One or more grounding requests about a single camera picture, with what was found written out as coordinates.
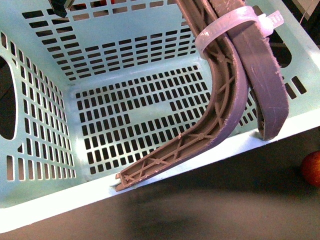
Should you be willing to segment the brown smooth left gripper finger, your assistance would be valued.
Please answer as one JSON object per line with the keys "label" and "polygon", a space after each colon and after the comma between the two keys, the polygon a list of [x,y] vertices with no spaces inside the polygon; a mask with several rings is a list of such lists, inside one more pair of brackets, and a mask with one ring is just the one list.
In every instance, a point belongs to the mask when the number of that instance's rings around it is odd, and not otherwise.
{"label": "brown smooth left gripper finger", "polygon": [[284,23],[279,11],[257,15],[243,0],[212,0],[216,15],[239,20],[227,35],[236,48],[247,74],[256,104],[258,130],[265,141],[275,138],[289,114],[289,102],[280,66],[269,36]]}

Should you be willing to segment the brown ribbed left gripper finger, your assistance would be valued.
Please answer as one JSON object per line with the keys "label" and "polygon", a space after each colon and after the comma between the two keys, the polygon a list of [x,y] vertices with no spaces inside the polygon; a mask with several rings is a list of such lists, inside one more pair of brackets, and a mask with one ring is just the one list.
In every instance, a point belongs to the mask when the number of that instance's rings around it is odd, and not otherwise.
{"label": "brown ribbed left gripper finger", "polygon": [[[197,37],[216,21],[207,0],[177,1],[192,33]],[[200,120],[116,175],[117,192],[161,174],[219,145],[237,126],[247,102],[249,86],[243,64],[227,32],[217,37],[204,50],[211,71],[212,90]]]}

